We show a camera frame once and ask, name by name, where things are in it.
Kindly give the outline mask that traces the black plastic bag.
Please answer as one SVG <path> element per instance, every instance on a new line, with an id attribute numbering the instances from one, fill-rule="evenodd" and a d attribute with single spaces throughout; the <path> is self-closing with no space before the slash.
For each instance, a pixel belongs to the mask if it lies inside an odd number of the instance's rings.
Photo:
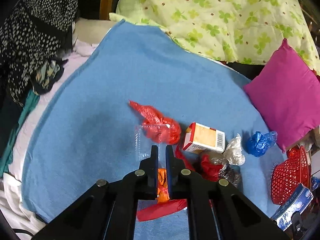
<path id="1" fill-rule="evenodd" d="M 233 184 L 235 187 L 239 187 L 241 183 L 241 175 L 239 172 L 231 168 L 231 165 L 229 164 L 228 160 L 224 157 L 224 155 L 222 153 L 216 152 L 204 152 L 201 155 L 205 153 L 209 155 L 209 159 L 212 163 L 223 165 L 223 168 L 219 173 L 220 179 L 225 179 L 231 184 Z"/>

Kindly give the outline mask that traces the orange white cardboard box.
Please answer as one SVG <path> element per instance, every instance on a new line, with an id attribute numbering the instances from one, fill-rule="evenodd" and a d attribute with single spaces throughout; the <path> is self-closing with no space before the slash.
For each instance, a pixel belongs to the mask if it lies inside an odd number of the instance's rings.
<path id="1" fill-rule="evenodd" d="M 226 137 L 223 131 L 192 122 L 185 130 L 182 150 L 200 154 L 204 151 L 223 153 L 226 147 Z"/>

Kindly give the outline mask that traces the blue plastic bag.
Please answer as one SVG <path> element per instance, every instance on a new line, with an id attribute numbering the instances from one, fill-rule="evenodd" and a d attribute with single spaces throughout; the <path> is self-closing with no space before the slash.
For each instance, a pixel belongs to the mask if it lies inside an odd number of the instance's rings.
<path id="1" fill-rule="evenodd" d="M 255 157 L 263 156 L 269 148 L 277 143 L 277 137 L 278 134 L 276 131 L 271 131 L 266 134 L 257 131 L 246 141 L 246 151 Z"/>

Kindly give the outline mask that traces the clear plastic container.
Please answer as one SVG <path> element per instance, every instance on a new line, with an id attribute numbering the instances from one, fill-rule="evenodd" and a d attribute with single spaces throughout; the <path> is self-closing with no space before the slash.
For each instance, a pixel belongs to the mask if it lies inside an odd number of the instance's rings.
<path id="1" fill-rule="evenodd" d="M 169 140 L 169 125 L 138 125 L 135 127 L 135 155 L 138 161 L 149 158 L 151 147 L 158 147 L 158 161 L 165 162 L 165 148 Z"/>

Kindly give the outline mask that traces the red plastic bag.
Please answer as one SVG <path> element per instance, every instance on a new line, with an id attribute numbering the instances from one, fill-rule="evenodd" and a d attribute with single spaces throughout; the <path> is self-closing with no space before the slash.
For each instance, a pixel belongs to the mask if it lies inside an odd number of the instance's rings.
<path id="1" fill-rule="evenodd" d="M 164 116 L 153 106 L 141 105 L 132 100 L 129 101 L 132 109 L 143 118 L 142 128 L 147 138 L 155 143 L 177 144 L 181 136 L 180 124 L 167 116 Z"/>

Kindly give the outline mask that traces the red flat wrapper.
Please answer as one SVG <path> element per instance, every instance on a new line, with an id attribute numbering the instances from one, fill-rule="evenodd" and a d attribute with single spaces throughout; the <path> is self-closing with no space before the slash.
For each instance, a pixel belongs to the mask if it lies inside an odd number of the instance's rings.
<path id="1" fill-rule="evenodd" d="M 167 202 L 153 204 L 149 207 L 139 210 L 137 211 L 136 216 L 140 222 L 144 222 L 179 212 L 185 209 L 186 207 L 186 199 L 169 200 Z"/>

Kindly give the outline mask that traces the orange snack wrapper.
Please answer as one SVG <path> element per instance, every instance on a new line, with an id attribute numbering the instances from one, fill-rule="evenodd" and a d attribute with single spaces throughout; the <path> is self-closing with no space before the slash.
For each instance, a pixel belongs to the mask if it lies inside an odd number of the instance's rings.
<path id="1" fill-rule="evenodd" d="M 158 169 L 157 183 L 157 202 L 164 203 L 170 200 L 167 181 L 167 170 L 164 168 Z"/>

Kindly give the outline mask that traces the white crumpled plastic bag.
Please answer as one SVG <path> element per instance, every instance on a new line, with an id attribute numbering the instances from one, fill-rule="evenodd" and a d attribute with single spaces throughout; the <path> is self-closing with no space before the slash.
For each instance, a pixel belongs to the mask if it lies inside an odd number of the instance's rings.
<path id="1" fill-rule="evenodd" d="M 246 159 L 242 154 L 241 136 L 239 133 L 230 140 L 223 155 L 230 165 L 241 166 L 245 163 Z"/>

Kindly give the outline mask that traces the blue white tissue box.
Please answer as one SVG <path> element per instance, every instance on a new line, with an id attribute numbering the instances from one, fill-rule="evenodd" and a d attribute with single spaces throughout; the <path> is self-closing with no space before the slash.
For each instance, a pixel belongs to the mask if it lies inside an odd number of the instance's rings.
<path id="1" fill-rule="evenodd" d="M 271 217 L 277 226 L 285 231 L 292 224 L 292 215 L 301 214 L 313 200 L 313 194 L 303 184 L 299 184 L 288 200 Z"/>

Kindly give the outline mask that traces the blue blanket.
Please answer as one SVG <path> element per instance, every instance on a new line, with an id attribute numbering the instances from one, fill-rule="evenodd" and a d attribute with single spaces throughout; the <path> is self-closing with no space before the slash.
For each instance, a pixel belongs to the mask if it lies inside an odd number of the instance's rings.
<path id="1" fill-rule="evenodd" d="M 49 224 L 99 179 L 113 183 L 137 170 L 135 127 L 143 118 L 130 100 L 180 124 L 180 140 L 170 145 L 174 156 L 192 122 L 223 131 L 226 142 L 238 133 L 244 139 L 267 133 L 243 90 L 248 82 L 186 52 L 156 27 L 117 23 L 44 111 L 25 156 L 23 204 Z M 268 218 L 266 170 L 279 155 L 278 147 L 261 158 L 246 155 L 236 187 Z M 154 220 L 136 218 L 133 239 L 190 239 L 187 207 Z"/>

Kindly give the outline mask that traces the teal cloth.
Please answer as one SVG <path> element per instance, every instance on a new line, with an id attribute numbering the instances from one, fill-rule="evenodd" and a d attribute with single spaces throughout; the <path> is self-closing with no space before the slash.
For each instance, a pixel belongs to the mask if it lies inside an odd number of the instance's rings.
<path id="1" fill-rule="evenodd" d="M 21 130 L 22 125 L 24 124 L 28 115 L 35 109 L 39 99 L 40 96 L 36 95 L 33 90 L 29 91 L 22 113 L 20 114 L 17 124 L 12 128 L 9 134 L 7 145 L 2 152 L 3 155 L 1 157 L 1 178 L 3 177 L 4 173 L 9 172 L 9 164 L 11 164 L 13 161 L 13 147 L 16 142 L 18 133 Z"/>

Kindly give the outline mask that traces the dark floral cloth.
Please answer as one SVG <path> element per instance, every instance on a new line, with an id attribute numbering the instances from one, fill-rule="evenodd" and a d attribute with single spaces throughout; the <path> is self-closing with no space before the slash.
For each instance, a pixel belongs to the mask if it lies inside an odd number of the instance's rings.
<path id="1" fill-rule="evenodd" d="M 42 67 L 35 71 L 31 79 L 34 93 L 36 95 L 48 93 L 52 89 L 53 84 L 62 77 L 64 65 L 67 62 L 68 59 L 63 60 L 58 57 L 45 61 Z"/>

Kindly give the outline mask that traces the white bed sheet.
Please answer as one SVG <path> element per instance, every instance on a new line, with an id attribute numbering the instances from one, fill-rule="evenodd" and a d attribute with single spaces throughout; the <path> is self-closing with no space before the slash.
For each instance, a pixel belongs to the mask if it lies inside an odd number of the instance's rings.
<path id="1" fill-rule="evenodd" d="M 31 239 L 44 227 L 44 222 L 36 218 L 35 213 L 22 205 L 21 180 L 25 155 L 31 136 L 48 103 L 61 85 L 91 56 L 108 31 L 115 25 L 113 21 L 87 20 L 80 18 L 75 24 L 77 37 L 73 51 L 67 57 L 68 62 L 62 77 L 54 83 L 52 89 L 40 96 L 35 109 L 27 116 L 17 134 L 13 146 L 13 161 L 9 172 L 1 178 L 1 211 L 5 220 L 13 229 L 22 230 L 18 239 Z"/>

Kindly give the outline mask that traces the green clover patterned quilt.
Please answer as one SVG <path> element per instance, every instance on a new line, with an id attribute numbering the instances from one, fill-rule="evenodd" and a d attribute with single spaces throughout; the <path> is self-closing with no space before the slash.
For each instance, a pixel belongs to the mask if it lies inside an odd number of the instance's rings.
<path id="1" fill-rule="evenodd" d="M 119 0 L 110 19 L 157 26 L 187 51 L 242 64 L 266 64 L 287 39 L 319 72 L 298 0 Z"/>

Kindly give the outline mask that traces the black white dotted garment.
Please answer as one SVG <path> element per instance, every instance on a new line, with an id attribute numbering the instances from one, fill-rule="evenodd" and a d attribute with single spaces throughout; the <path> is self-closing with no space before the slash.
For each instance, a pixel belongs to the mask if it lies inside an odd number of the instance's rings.
<path id="1" fill-rule="evenodd" d="M 1 26 L 1 92 L 24 104 L 36 71 L 67 43 L 77 0 L 19 0 Z"/>

